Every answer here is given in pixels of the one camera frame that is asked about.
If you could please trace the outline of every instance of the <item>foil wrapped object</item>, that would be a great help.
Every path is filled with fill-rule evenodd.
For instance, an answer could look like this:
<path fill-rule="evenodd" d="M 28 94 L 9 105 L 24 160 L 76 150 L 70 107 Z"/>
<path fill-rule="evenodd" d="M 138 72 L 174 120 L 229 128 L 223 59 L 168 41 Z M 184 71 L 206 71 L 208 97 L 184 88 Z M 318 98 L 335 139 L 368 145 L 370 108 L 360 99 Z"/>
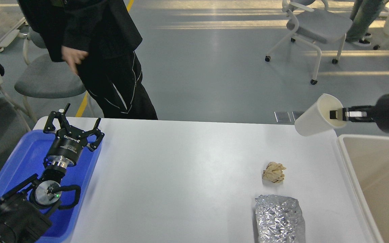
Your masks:
<path fill-rule="evenodd" d="M 298 200 L 279 195 L 256 198 L 259 243 L 305 243 L 306 225 Z"/>

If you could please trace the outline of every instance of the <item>blue tray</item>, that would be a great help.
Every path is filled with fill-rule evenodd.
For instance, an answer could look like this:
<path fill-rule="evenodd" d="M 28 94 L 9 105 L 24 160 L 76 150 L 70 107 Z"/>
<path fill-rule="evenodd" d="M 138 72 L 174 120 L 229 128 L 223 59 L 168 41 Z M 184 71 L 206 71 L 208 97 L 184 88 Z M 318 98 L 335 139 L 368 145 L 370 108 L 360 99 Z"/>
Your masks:
<path fill-rule="evenodd" d="M 44 134 L 41 130 L 28 132 L 20 139 L 0 171 L 0 197 L 31 175 L 35 173 L 39 177 L 42 175 L 44 171 L 43 158 L 54 139 L 55 135 Z M 82 188 L 79 204 L 72 209 L 55 211 L 50 217 L 53 223 L 52 227 L 37 241 L 38 243 L 63 242 L 73 231 L 101 147 L 99 146 L 94 152 L 84 148 L 77 165 L 67 168 L 66 176 L 62 179 L 61 185 L 76 184 Z M 61 200 L 62 205 L 72 203 L 74 192 L 63 192 Z"/>

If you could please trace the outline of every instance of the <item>jeans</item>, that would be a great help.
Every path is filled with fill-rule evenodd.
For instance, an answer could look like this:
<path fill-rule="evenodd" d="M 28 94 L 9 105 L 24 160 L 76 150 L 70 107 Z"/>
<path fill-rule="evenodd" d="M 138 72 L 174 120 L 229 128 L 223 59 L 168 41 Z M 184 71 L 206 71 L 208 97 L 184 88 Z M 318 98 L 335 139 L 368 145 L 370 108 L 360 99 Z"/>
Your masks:
<path fill-rule="evenodd" d="M 383 0 L 355 0 L 351 13 L 353 21 L 347 31 L 347 42 L 356 42 L 361 39 L 369 29 L 370 24 L 379 16 L 384 7 Z"/>

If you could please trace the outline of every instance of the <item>white paper cup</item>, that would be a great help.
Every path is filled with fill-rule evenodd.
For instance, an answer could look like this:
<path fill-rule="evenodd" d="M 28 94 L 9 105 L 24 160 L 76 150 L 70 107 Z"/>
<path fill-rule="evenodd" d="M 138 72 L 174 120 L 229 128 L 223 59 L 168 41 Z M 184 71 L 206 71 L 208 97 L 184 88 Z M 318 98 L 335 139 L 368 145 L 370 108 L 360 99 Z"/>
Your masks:
<path fill-rule="evenodd" d="M 343 108 L 340 100 L 329 94 L 322 94 L 319 99 L 310 106 L 295 121 L 296 131 L 303 136 L 318 134 L 330 129 L 339 129 L 346 125 L 344 120 L 329 118 L 329 112 Z"/>

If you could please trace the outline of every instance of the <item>chair seat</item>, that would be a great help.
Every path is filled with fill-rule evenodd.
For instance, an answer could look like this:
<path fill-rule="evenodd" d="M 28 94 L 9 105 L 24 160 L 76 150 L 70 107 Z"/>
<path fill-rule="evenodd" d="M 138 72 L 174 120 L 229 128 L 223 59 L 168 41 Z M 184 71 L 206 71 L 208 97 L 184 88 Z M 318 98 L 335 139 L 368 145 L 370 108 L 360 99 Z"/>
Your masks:
<path fill-rule="evenodd" d="M 74 97 L 86 91 L 67 63 L 52 62 L 49 54 L 31 62 L 14 88 L 25 96 L 45 99 Z"/>
<path fill-rule="evenodd" d="M 314 12 L 302 12 L 296 16 L 300 27 L 297 34 L 309 37 L 320 43 L 333 43 L 339 40 L 351 28 L 352 20 L 338 14 L 315 9 Z M 286 27 L 292 30 L 295 23 L 290 20 Z"/>

